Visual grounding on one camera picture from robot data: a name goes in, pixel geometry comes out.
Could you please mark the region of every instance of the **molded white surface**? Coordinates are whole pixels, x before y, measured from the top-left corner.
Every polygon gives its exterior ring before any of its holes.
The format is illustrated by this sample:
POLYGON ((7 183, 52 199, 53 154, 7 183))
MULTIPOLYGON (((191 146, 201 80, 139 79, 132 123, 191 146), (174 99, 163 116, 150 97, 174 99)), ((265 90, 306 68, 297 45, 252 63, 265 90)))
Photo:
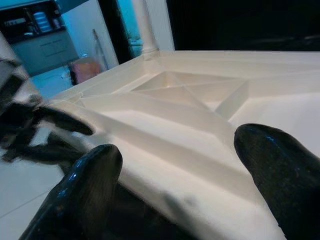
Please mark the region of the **molded white surface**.
POLYGON ((87 141, 117 145, 121 183, 199 239, 285 240, 234 151, 234 131, 281 128, 320 156, 319 63, 319 53, 161 52, 52 106, 94 127, 87 141))

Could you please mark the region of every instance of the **triangular recess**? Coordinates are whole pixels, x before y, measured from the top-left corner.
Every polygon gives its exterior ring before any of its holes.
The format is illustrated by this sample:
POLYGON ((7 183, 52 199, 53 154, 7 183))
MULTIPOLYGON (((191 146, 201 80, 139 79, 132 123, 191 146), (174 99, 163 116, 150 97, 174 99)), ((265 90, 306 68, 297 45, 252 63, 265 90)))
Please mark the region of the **triangular recess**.
POLYGON ((155 77, 151 78, 144 84, 136 87, 133 91, 159 89, 159 88, 169 88, 174 86, 179 86, 179 82, 176 77, 170 72, 162 72, 155 77))
POLYGON ((243 81, 225 81, 210 84, 188 86, 188 89, 209 109, 214 111, 243 81))
POLYGON ((196 107, 201 109, 207 109, 204 104, 198 101, 192 93, 190 93, 183 86, 159 88, 153 90, 139 91, 138 94, 148 95, 155 99, 163 101, 186 105, 190 107, 196 107))

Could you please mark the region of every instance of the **white column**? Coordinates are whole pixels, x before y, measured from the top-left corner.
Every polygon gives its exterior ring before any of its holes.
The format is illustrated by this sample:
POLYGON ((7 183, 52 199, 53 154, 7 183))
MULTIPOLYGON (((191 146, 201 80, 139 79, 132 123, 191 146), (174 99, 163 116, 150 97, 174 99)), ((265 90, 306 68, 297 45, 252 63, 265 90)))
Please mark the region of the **white column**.
POLYGON ((132 0, 140 37, 143 42, 142 55, 148 60, 158 55, 158 47, 152 32, 151 21, 145 0, 132 0))

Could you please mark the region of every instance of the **tiled floor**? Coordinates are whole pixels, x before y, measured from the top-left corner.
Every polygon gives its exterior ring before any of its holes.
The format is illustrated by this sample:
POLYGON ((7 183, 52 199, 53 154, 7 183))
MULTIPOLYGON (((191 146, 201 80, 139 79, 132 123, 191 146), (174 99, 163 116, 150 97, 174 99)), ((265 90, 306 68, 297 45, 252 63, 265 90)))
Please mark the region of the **tiled floor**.
POLYGON ((30 80, 39 89, 41 95, 48 99, 72 87, 66 66, 33 76, 30 80))
MULTIPOLYGON (((44 142, 48 134, 48 129, 40 129, 33 143, 44 142)), ((56 165, 26 160, 0 161, 1 240, 17 240, 21 236, 48 192, 62 177, 56 165)))

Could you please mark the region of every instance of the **wall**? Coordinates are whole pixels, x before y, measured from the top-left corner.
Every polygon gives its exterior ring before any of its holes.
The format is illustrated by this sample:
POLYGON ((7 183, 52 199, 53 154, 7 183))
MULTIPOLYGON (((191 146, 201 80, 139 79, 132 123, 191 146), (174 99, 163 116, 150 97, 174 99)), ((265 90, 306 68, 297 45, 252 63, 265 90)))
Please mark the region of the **wall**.
POLYGON ((96 55, 92 30, 95 29, 103 49, 108 69, 117 66, 118 60, 97 0, 89 0, 64 13, 62 18, 79 56, 96 55))
POLYGON ((14 8, 27 4, 35 4, 47 0, 0 0, 0 9, 14 8))

